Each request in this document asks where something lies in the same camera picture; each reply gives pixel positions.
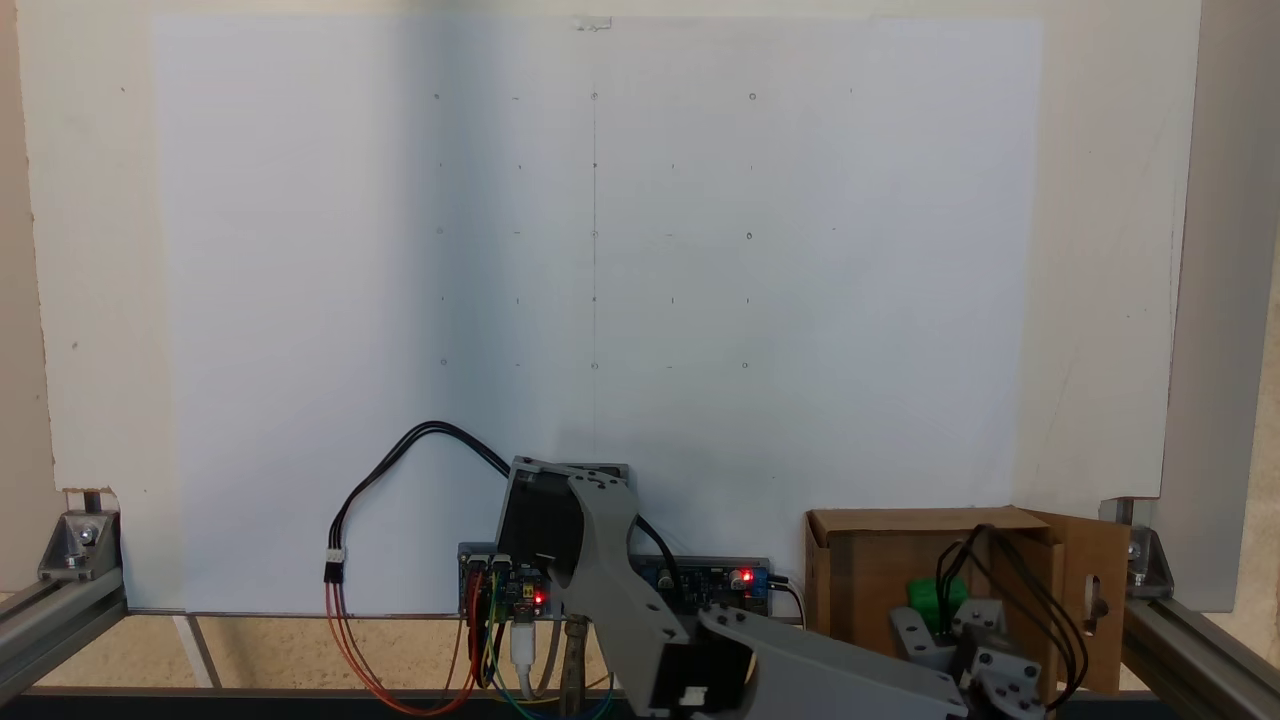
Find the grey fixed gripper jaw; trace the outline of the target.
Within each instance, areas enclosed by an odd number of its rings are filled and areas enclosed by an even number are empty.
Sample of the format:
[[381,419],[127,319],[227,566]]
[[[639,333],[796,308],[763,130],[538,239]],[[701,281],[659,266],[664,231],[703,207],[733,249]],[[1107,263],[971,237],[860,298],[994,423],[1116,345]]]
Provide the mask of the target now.
[[900,606],[890,611],[890,623],[902,659],[937,673],[951,673],[956,639],[933,633],[933,626],[915,609]]

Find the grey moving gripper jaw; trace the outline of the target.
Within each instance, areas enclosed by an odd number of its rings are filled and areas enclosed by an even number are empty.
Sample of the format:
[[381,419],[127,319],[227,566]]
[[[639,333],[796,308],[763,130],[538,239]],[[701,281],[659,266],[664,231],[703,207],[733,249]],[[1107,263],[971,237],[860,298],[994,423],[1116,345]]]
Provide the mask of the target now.
[[952,618],[952,634],[956,646],[964,641],[975,644],[991,644],[1002,650],[1018,652],[1030,661],[1020,644],[1009,634],[1004,618],[1004,606],[998,600],[970,598],[961,605]]

